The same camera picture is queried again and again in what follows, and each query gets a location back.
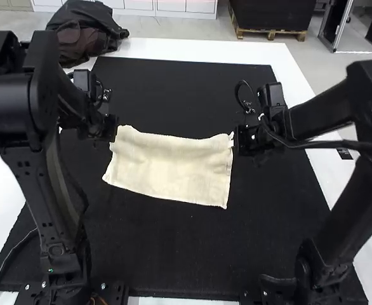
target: beige towel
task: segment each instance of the beige towel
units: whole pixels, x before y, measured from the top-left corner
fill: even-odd
[[[118,126],[103,180],[151,197],[227,208],[232,138],[185,139]]]

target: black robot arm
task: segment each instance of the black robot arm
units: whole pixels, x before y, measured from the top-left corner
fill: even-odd
[[[249,124],[237,127],[240,155],[263,158],[276,151],[305,148],[347,148],[361,154],[323,227],[300,246],[295,278],[260,277],[262,302],[345,304],[340,284],[372,235],[372,61],[348,66],[344,81],[291,109],[280,83],[266,85],[257,94],[257,109],[244,109]],[[358,142],[310,140],[351,123]]]
[[[54,32],[36,31],[30,43],[0,32],[0,155],[17,178],[40,235],[47,298],[64,304],[89,301],[91,260],[83,209],[73,205],[61,166],[59,127],[75,128],[81,138],[113,141],[110,91],[100,85],[87,70],[75,71],[73,82],[66,76]],[[85,206],[86,198],[80,198]]]

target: gray floor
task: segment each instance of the gray floor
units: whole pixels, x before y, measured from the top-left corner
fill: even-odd
[[[32,32],[44,29],[51,13],[0,11],[0,30],[13,30],[20,39],[30,39]],[[193,20],[164,17],[114,16],[116,22],[128,28],[131,37],[161,37],[177,39],[210,39],[237,41],[225,0],[218,5],[217,20]],[[320,93],[345,77],[345,68],[355,60],[372,59],[372,55],[331,54],[318,40],[321,16],[314,16],[306,42],[292,36],[276,36],[276,43],[286,43],[315,93]],[[363,23],[353,17],[345,28],[340,50],[370,50],[362,38]],[[244,41],[267,41],[264,35],[251,35]],[[341,131],[343,137],[354,138],[353,128]]]

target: black rubber mat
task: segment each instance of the black rubber mat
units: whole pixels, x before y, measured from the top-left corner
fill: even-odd
[[[272,69],[261,65],[99,58],[93,70],[113,89],[111,108],[120,124],[197,139],[230,133],[242,122],[234,99],[240,79],[253,88],[275,81]],[[79,141],[68,131],[61,146],[90,198],[85,224],[92,275],[123,280],[131,295],[236,300],[242,289],[257,292],[261,273],[293,276],[301,241],[317,232],[329,212],[304,151],[274,155],[261,168],[234,155],[223,210],[111,187],[102,181],[111,158],[107,143]],[[25,207],[0,263],[33,227]],[[33,239],[0,289],[18,290],[40,279],[39,242]],[[345,290],[364,296],[355,273]]]

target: black jacket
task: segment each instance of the black jacket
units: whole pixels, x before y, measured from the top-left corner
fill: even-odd
[[[68,0],[46,25],[57,31],[62,67],[73,67],[118,49],[129,36],[112,18],[112,8],[96,1]]]

